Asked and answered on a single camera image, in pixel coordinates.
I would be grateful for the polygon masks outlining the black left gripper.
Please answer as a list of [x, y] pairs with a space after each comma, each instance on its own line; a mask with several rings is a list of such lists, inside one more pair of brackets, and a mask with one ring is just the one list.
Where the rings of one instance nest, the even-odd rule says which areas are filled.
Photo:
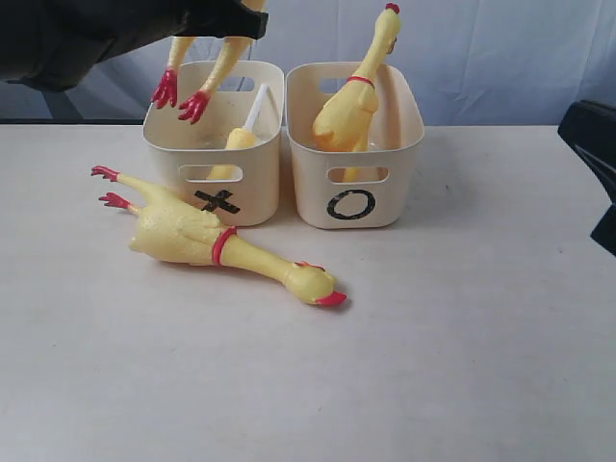
[[99, 63], [182, 32], [185, 1], [3, 1], [1, 79], [76, 87]]

